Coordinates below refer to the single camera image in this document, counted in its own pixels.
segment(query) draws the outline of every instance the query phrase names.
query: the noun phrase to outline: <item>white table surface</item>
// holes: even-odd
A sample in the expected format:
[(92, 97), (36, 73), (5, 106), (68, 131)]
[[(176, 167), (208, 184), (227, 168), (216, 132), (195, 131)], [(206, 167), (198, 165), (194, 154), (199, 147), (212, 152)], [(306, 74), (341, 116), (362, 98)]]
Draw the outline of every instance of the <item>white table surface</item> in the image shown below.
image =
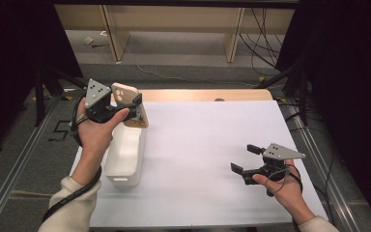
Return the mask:
[[(277, 143), (296, 150), (275, 101), (144, 106), (150, 126), (140, 183), (117, 188), (103, 175), (92, 228), (240, 227), (292, 221), (264, 187), (246, 186), (230, 167), (231, 162), (244, 169), (263, 165), (261, 156), (246, 151), (247, 144), (267, 148)], [(296, 159), (295, 164), (305, 201), (316, 215), (328, 218), (302, 161)]]

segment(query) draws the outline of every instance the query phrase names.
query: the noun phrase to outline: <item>white plastic container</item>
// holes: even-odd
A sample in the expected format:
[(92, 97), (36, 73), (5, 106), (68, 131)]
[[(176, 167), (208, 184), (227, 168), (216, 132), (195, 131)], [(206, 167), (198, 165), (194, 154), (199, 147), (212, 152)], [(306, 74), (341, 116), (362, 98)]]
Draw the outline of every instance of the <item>white plastic container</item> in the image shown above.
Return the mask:
[(103, 173), (115, 186), (136, 186), (140, 182), (146, 132), (123, 123), (113, 131)]

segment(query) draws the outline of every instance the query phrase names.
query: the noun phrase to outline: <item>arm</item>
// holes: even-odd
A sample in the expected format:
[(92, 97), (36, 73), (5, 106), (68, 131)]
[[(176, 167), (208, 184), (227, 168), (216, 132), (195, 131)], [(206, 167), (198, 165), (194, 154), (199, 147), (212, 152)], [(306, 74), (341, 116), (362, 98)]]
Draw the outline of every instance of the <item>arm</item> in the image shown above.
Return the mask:
[[(286, 164), (294, 165), (291, 159), (285, 160)], [(294, 167), (290, 167), (290, 171), (299, 176), (298, 171)], [(285, 177), (279, 182), (267, 181), (267, 177), (262, 175), (254, 175), (254, 181), (265, 186), (275, 196), (276, 200), (291, 214), (294, 221), (299, 225), (300, 231), (338, 231), (333, 225), (321, 217), (316, 217), (309, 209), (300, 191), (300, 184), (292, 177)]]
[[(77, 115), (85, 112), (84, 103), (85, 99), (79, 104)], [(104, 124), (86, 120), (78, 126), (83, 147), (80, 160), (72, 175), (62, 180), (62, 189), (52, 196), (49, 207), (88, 185), (94, 179), (100, 168), (104, 153), (110, 145), (113, 130), (127, 115), (128, 110), (123, 109)], [(88, 231), (90, 217), (96, 207), (99, 189), (100, 182), (97, 182), (88, 192), (77, 197), (49, 217), (39, 231)]]

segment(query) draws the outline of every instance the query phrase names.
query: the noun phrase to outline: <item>hand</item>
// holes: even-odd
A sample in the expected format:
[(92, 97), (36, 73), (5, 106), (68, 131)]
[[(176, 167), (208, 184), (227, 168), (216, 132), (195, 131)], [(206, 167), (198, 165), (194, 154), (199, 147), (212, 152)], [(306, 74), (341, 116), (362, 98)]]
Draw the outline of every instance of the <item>hand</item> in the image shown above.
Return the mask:
[[(294, 162), (287, 159), (285, 164), (294, 165)], [(294, 167), (290, 167), (290, 171), (297, 177), (300, 175)], [(266, 176), (256, 174), (252, 179), (273, 192), (276, 200), (291, 214), (298, 225), (315, 217), (302, 197), (300, 184), (293, 177), (287, 175), (285, 181), (282, 179), (273, 182), (268, 180)]]
[[(84, 114), (86, 109), (83, 99), (78, 108), (77, 115)], [(91, 120), (85, 120), (78, 126), (78, 133), (82, 143), (82, 154), (74, 169), (71, 177), (80, 185), (86, 186), (95, 177), (104, 153), (112, 140), (113, 130), (128, 116), (128, 109), (122, 109), (117, 112), (109, 121), (104, 124), (95, 123)]]

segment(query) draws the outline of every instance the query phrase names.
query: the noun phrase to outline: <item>white sleeve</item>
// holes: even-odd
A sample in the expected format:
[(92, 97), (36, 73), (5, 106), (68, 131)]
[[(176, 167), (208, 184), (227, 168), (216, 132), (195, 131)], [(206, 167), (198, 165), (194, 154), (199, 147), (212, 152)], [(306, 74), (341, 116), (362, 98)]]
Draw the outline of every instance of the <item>white sleeve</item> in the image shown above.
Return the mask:
[[(83, 187), (71, 177), (64, 178), (61, 185), (62, 189), (50, 198), (49, 208)], [(41, 225), (39, 232), (89, 231), (90, 217), (96, 207), (100, 186), (101, 182), (98, 181), (88, 192), (60, 208)]]
[(332, 224), (322, 217), (316, 216), (313, 219), (299, 225), (300, 232), (338, 232)]

